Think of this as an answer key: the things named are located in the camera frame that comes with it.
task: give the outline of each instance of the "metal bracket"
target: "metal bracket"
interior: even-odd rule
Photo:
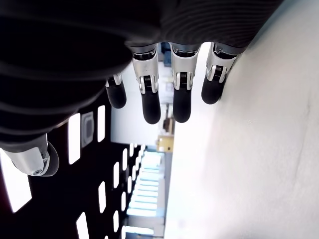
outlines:
[[[230,68],[234,64],[236,56],[231,59],[223,59],[218,57],[214,52],[214,43],[212,42],[209,48],[209,53],[206,62],[206,76],[209,81],[212,81],[216,72],[216,67],[223,67],[221,76],[219,78],[219,83],[223,83],[225,80],[225,75],[229,72]]]
[[[179,90],[180,88],[180,72],[176,74],[176,77],[173,78],[174,88],[176,90]],[[186,89],[188,91],[191,90],[193,87],[193,77],[190,72],[187,72],[187,83],[186,83]]]
[[[22,152],[17,150],[12,150],[12,152],[4,150],[5,153],[9,156],[13,164],[19,169],[22,173],[31,175],[31,176],[42,176],[46,173],[49,164],[50,164],[50,155],[46,150],[41,151],[42,146],[33,147]]]
[[[139,83],[140,92],[145,94],[145,76],[150,76],[152,92],[156,93],[159,90],[159,57],[157,48],[155,48],[151,53],[144,53],[145,55],[153,55],[152,58],[147,60],[138,60],[133,58],[133,67],[136,75],[136,80]]]
[[[197,57],[199,49],[194,51],[181,51],[175,49],[172,44],[170,44],[171,49],[171,66],[173,73],[173,84],[176,90],[180,89],[180,77],[181,73],[187,74],[187,90],[191,90],[193,87],[193,79],[195,76]],[[191,56],[179,56],[178,53],[190,54]]]
[[[118,74],[113,75],[113,78],[114,78],[115,84],[116,84],[117,86],[121,84],[121,82],[122,82],[122,74],[121,74],[121,73],[118,73]],[[109,79],[106,80],[105,86],[106,86],[106,87],[109,87],[109,86],[110,86],[110,84],[109,84]]]

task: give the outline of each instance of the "black fingertip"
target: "black fingertip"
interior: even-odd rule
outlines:
[[[191,112],[191,90],[174,89],[173,115],[177,122],[188,121]]]
[[[48,142],[48,153],[50,155],[50,163],[47,171],[41,177],[52,177],[59,169],[59,155],[53,145]]]
[[[155,124],[160,120],[159,92],[146,91],[142,94],[143,115],[147,123]]]
[[[126,93],[123,81],[119,85],[110,85],[106,88],[111,106],[120,109],[126,104]]]
[[[209,81],[205,76],[203,88],[201,90],[201,98],[206,104],[212,105],[220,99],[223,94],[225,81],[226,79],[223,83],[214,80]]]

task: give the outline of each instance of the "screw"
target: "screw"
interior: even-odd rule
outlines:
[[[33,175],[37,175],[37,174],[39,174],[39,173],[41,173],[42,172],[42,170],[36,170],[34,173],[33,173]]]

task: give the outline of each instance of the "robotic hand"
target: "robotic hand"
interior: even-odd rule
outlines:
[[[201,44],[181,45],[170,43],[174,85],[173,115],[176,121],[180,123],[186,122],[190,117],[191,90],[200,46]],[[136,79],[142,95],[144,118],[148,123],[155,124],[160,119],[157,45],[130,47],[130,49],[133,55],[132,61]],[[231,47],[225,49],[222,45],[218,47],[218,44],[211,43],[207,57],[206,76],[201,93],[205,103],[211,105],[220,99],[225,85],[226,74],[238,55],[239,52],[232,50]],[[121,108],[126,102],[122,76],[118,74],[111,78],[111,82],[115,82],[113,87],[117,87],[117,91],[111,90],[109,81],[107,81],[106,86],[110,103],[115,108]]]
[[[127,99],[118,73],[131,60],[144,118],[157,123],[158,42],[170,42],[173,115],[186,122],[201,44],[211,42],[201,97],[214,104],[237,56],[281,2],[0,1],[0,148],[21,172],[52,176],[59,159],[47,133],[105,88],[111,105],[122,108]],[[137,14],[141,9],[151,14]]]

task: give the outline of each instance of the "white wall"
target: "white wall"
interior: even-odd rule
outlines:
[[[233,67],[176,123],[165,239],[319,238],[319,1],[285,1]]]

